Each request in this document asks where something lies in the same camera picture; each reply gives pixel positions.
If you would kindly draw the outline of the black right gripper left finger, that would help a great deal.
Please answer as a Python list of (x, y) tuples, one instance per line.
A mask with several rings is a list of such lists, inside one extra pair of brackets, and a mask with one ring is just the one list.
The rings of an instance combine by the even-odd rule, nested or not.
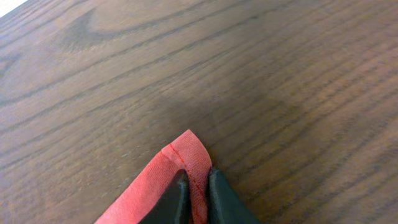
[(189, 179), (178, 170), (152, 210), (139, 224), (188, 224), (190, 219)]

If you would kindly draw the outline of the red orange t-shirt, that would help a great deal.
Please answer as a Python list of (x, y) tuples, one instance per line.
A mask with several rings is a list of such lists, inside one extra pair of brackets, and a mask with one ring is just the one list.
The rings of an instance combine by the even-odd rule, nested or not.
[(97, 219), (96, 223), (139, 223), (155, 206), (178, 170), (189, 181), (192, 223), (208, 222), (210, 156), (190, 130), (166, 145), (146, 165), (131, 185)]

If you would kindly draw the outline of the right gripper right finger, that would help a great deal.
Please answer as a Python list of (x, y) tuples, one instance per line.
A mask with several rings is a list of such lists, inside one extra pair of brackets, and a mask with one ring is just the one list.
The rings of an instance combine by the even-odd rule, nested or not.
[(212, 168), (208, 176), (208, 218), (214, 224), (260, 224), (240, 201), (225, 176)]

